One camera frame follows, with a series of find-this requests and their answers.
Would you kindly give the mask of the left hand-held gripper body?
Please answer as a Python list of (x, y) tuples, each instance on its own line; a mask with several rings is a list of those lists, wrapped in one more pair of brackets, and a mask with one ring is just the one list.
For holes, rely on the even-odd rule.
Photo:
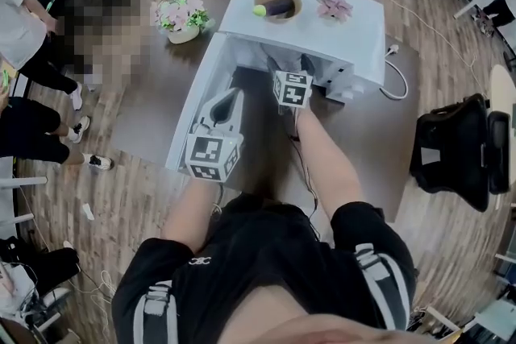
[(241, 120), (215, 125), (202, 118), (188, 134), (185, 164), (201, 180), (226, 182), (240, 159)]

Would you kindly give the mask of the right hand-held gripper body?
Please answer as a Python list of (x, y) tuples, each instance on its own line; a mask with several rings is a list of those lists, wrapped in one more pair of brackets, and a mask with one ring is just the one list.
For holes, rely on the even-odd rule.
[(307, 73), (277, 70), (273, 77), (273, 94), (280, 106), (305, 108), (311, 96), (313, 77)]

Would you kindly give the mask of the white microwave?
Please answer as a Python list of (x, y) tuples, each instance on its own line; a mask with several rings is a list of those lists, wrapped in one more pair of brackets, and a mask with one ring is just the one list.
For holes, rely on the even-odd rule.
[(286, 23), (270, 23), (253, 14), (254, 0), (230, 0), (212, 35), (185, 99), (166, 160), (166, 168), (185, 169), (188, 134), (204, 102), (235, 85), (237, 68), (268, 71), (261, 44), (308, 55), (314, 85), (327, 98), (346, 103), (385, 83), (384, 7), (373, 0), (346, 0), (352, 17), (340, 23), (318, 16), (315, 0)]

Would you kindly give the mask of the person's right forearm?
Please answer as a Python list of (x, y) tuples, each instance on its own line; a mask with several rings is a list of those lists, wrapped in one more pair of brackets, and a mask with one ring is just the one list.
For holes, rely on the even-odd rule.
[(355, 168), (315, 114), (308, 108), (301, 109), (295, 120), (302, 155), (327, 217), (332, 219), (343, 205), (363, 201)]

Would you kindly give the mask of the person's left forearm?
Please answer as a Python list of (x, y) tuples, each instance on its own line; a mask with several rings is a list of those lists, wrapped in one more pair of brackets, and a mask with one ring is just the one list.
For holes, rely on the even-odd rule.
[(193, 253), (199, 252), (206, 241), (218, 195), (217, 183), (191, 178), (172, 203), (160, 237), (184, 244)]

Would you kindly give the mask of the purple toy eggplant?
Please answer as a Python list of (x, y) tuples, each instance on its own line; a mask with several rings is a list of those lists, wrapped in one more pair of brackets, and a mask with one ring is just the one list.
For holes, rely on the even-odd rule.
[(294, 15), (294, 0), (270, 0), (264, 3), (265, 15), (267, 17), (282, 16), (287, 19)]

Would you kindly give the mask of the pink succulent decoration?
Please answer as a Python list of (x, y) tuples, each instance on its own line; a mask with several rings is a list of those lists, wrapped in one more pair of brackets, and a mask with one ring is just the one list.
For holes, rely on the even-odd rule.
[(352, 17), (353, 6), (346, 0), (315, 0), (318, 16), (343, 23)]

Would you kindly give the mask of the potted pink flowers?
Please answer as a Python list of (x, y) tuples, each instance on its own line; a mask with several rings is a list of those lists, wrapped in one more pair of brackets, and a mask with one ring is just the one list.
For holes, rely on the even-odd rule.
[(171, 44), (184, 44), (214, 26), (202, 0), (164, 0), (153, 2), (151, 24)]

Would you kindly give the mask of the person's black shirt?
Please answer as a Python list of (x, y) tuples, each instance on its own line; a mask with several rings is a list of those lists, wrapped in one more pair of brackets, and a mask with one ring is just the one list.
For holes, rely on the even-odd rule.
[(177, 311), (178, 344), (217, 344), (248, 293), (271, 285), (289, 292), (308, 313), (383, 327), (356, 248), (369, 244), (393, 259), (413, 294), (416, 275), (406, 244), (381, 211), (366, 202), (340, 206), (331, 228), (334, 242), (320, 242), (298, 207), (262, 208), (256, 197), (243, 195), (227, 205), (200, 251), (173, 240), (145, 240), (112, 301), (118, 344), (135, 344), (137, 305), (159, 282), (169, 285), (166, 297)]

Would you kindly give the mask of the small white table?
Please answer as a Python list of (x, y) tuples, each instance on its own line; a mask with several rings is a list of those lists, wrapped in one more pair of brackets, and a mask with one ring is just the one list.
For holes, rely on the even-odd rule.
[(14, 190), (23, 186), (46, 184), (46, 176), (14, 177), (14, 158), (0, 158), (0, 230), (14, 228), (21, 222), (27, 222), (34, 218), (33, 213), (16, 215), (14, 203)]

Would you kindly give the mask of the round wooden table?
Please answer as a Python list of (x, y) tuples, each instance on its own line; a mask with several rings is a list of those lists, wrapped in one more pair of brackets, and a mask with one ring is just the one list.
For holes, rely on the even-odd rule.
[(491, 110), (508, 114), (516, 126), (516, 84), (500, 64), (495, 64), (490, 72), (489, 100)]

